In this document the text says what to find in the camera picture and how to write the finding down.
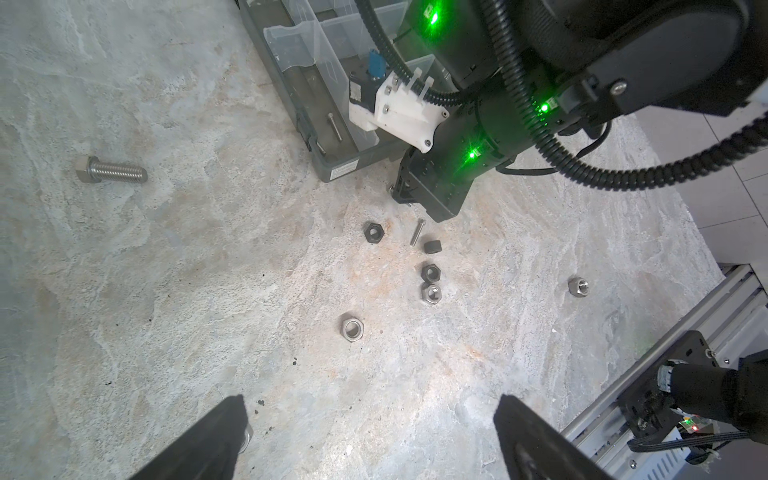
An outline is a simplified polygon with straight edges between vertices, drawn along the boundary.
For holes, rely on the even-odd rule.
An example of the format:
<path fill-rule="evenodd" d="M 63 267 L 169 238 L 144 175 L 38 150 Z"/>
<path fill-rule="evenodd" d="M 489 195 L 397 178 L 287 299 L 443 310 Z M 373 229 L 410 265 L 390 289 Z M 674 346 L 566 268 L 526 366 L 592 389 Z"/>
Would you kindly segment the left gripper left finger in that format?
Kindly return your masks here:
<path fill-rule="evenodd" d="M 244 397 L 228 396 L 131 479 L 232 479 L 246 423 Z"/>

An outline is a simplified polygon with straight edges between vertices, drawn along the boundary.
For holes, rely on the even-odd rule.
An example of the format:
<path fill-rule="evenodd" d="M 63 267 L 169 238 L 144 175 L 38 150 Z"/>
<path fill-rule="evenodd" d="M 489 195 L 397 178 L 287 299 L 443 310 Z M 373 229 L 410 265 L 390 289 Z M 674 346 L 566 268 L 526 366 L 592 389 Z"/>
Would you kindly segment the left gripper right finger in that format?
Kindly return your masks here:
<path fill-rule="evenodd" d="M 501 396 L 493 422 L 511 479 L 611 479 L 515 396 Z"/>

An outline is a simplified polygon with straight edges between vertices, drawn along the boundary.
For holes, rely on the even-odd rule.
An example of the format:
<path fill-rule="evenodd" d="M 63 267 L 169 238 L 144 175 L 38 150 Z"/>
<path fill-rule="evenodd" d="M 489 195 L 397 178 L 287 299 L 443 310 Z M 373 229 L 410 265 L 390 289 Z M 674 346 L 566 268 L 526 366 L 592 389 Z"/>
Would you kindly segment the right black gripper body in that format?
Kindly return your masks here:
<path fill-rule="evenodd" d="M 514 113 L 457 113 L 438 126 L 429 152 L 413 148 L 403 156 L 391 196 L 421 205 L 436 222 L 450 220 L 478 177 L 506 170 L 531 146 Z"/>

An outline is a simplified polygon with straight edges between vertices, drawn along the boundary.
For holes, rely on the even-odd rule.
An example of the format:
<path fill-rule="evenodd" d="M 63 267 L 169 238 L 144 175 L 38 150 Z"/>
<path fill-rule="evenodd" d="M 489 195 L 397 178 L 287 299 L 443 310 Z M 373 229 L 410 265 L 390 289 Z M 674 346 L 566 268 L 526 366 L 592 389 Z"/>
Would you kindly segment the grey compartment organizer box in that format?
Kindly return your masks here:
<path fill-rule="evenodd" d="M 349 77 L 376 49 L 352 1 L 240 1 L 244 26 L 325 183 L 412 147 L 349 118 Z M 344 141 L 326 118 L 332 112 Z"/>

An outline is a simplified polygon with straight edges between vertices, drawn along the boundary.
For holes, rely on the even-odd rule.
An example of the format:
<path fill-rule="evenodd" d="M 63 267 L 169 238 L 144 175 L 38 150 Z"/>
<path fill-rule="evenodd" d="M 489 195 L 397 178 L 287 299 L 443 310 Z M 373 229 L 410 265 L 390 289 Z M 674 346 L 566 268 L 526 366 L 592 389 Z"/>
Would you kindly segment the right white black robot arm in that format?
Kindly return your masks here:
<path fill-rule="evenodd" d="M 488 171 L 514 173 L 529 148 L 547 173 L 609 191 L 643 191 L 708 176 L 767 144 L 759 117 L 688 157 L 642 169 L 585 162 L 561 138 L 598 148 L 614 119 L 648 106 L 726 116 L 767 79 L 762 1 L 415 1 L 412 34 L 454 89 L 411 69 L 373 5 L 357 3 L 378 57 L 349 80 L 349 116 L 404 141 L 393 191 L 435 221 L 455 217 Z"/>

